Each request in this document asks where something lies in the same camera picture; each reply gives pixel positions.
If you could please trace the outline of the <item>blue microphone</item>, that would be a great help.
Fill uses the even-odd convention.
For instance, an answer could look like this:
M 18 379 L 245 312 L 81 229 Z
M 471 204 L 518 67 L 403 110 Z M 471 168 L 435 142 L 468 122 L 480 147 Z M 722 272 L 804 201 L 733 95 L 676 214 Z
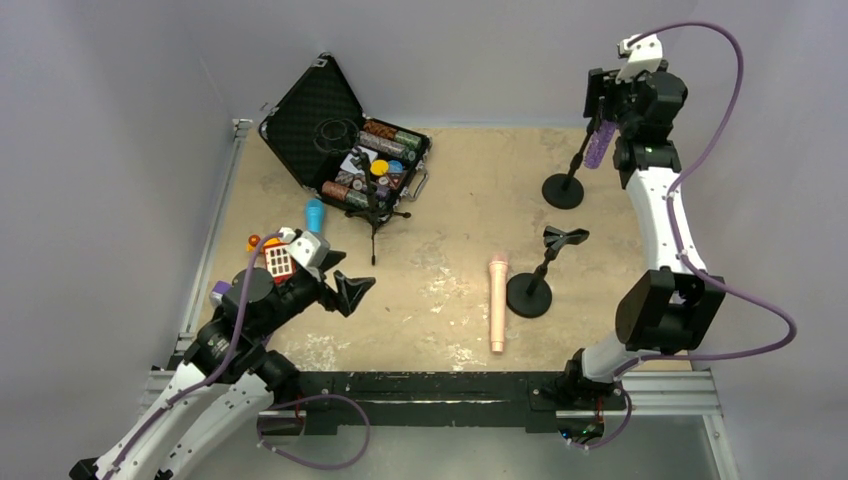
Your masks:
M 323 232 L 325 205 L 317 198 L 310 199 L 304 207 L 306 229 L 315 234 Z

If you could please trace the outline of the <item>black round-base mic stand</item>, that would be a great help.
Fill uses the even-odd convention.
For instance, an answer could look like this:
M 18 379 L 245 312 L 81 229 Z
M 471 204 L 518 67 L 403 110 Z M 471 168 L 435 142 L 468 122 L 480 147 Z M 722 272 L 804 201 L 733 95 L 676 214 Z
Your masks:
M 584 139 L 573 155 L 568 171 L 549 176 L 542 185 L 543 198 L 552 207 L 560 210 L 571 210 L 578 207 L 583 201 L 584 187 L 575 178 L 575 175 L 582 165 L 585 151 L 594 133 L 593 124 L 593 120 L 590 120 L 587 124 Z

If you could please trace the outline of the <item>black tripod mic stand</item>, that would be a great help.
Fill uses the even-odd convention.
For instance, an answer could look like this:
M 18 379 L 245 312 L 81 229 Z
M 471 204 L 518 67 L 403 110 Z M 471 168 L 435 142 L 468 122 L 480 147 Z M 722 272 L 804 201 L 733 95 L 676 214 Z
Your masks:
M 367 199 L 367 207 L 359 211 L 347 211 L 347 218 L 362 218 L 368 222 L 371 227 L 371 265 L 375 266 L 377 262 L 376 255 L 376 234 L 377 231 L 395 216 L 404 219 L 412 217 L 410 212 L 398 212 L 393 208 L 380 207 L 377 201 L 376 186 L 370 180 L 370 172 L 368 171 L 364 180 L 365 195 Z

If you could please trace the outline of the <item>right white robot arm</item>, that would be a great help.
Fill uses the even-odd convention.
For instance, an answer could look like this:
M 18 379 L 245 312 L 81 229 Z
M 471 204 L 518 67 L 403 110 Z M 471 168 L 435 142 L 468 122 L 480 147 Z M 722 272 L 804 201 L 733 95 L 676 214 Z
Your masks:
M 636 211 L 646 271 L 620 300 L 613 333 L 579 349 L 548 388 L 551 398 L 587 403 L 611 394 L 616 379 L 651 355 L 692 351 L 711 326 L 724 292 L 702 280 L 705 263 L 675 203 L 682 167 L 669 136 L 688 89 L 677 76 L 647 71 L 620 80 L 614 70 L 588 74 L 584 115 L 589 134 L 618 134 L 613 164 Z

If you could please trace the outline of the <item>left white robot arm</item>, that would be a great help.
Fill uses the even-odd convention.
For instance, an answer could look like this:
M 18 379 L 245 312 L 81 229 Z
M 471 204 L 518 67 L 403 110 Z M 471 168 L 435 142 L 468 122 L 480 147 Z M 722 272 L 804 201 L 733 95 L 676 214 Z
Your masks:
M 309 402 L 300 371 L 266 339 L 313 304 L 351 315 L 376 280 L 335 272 L 329 287 L 325 273 L 344 253 L 299 241 L 284 250 L 293 275 L 277 283 L 263 267 L 242 270 L 141 419 L 106 453 L 79 460 L 70 478 L 175 479 L 248 418 Z

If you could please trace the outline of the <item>purple glitter microphone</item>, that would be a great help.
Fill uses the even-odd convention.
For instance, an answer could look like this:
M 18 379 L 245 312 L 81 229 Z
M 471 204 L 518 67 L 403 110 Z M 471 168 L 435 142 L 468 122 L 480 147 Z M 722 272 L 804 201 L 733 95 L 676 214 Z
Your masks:
M 592 130 L 589 142 L 584 152 L 583 164 L 587 169 L 597 169 L 612 142 L 617 126 L 614 122 L 601 120 Z

